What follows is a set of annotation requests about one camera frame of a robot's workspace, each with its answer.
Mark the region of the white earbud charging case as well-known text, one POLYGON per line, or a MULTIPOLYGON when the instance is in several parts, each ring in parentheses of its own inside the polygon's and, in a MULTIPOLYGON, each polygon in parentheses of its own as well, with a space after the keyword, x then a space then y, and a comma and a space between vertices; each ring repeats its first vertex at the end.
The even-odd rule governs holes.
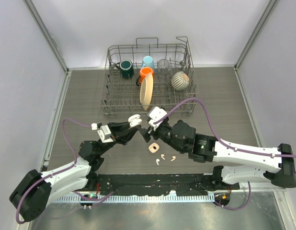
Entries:
POLYGON ((130 127, 138 126, 142 123, 141 116, 139 114, 132 115, 128 118, 128 123, 130 127))

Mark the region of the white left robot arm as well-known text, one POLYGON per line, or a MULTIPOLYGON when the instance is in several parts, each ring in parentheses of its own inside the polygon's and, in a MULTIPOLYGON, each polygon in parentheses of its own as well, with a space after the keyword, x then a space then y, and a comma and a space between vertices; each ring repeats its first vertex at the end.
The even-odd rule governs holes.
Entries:
POLYGON ((16 208, 16 222, 24 224, 39 217, 53 201, 79 189, 92 191, 97 185, 96 171, 102 165, 102 155, 116 144, 126 145, 141 127, 141 118, 135 115, 126 122, 106 125, 92 123, 87 128, 97 131, 99 140, 83 141, 75 159, 54 170, 29 171, 9 201, 16 208))

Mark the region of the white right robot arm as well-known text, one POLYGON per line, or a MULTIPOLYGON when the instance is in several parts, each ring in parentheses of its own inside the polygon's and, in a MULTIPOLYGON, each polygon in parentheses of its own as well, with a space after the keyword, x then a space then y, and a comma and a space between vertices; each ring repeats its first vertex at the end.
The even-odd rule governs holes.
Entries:
POLYGON ((198 134, 194 127, 179 120, 170 126, 167 120, 139 132, 146 142, 160 139, 179 153, 187 153, 195 162, 229 162, 233 166, 216 166, 211 184, 222 189, 227 184, 251 181, 267 181, 283 188, 296 187, 296 171, 293 151, 289 144, 276 148, 260 148, 241 145, 217 139, 214 136, 198 134))

